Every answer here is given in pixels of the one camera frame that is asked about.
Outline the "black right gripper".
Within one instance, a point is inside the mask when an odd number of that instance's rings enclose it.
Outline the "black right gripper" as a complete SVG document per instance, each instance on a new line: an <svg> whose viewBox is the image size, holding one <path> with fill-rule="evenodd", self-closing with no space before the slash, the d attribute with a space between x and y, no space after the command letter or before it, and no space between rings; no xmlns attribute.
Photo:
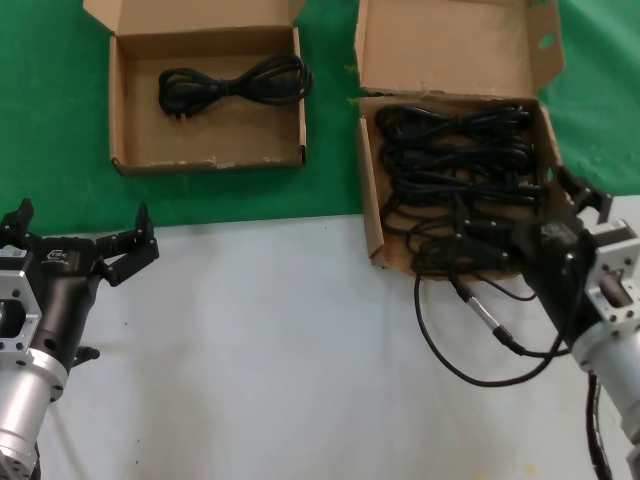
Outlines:
<svg viewBox="0 0 640 480"><path fill-rule="evenodd" d="M584 331L585 282L594 262L593 243L577 214L593 208L597 223L606 223L613 195L566 166L556 171L556 178L573 213L557 211L516 224L506 217L457 215L455 252L480 266L509 266L514 229L520 272L564 343L572 346Z"/></svg>

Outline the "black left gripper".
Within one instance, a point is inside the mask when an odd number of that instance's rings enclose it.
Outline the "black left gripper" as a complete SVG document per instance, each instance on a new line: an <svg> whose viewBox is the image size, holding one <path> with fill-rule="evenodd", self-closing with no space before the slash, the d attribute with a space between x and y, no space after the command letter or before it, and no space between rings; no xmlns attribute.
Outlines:
<svg viewBox="0 0 640 480"><path fill-rule="evenodd" d="M1 258L23 259L35 252L44 287L42 317L31 347L69 370L102 278L116 287L159 258L154 226L147 205L141 203L133 229L98 238L96 244L78 237L41 240L28 232L33 216L28 198L4 215Z"/></svg>

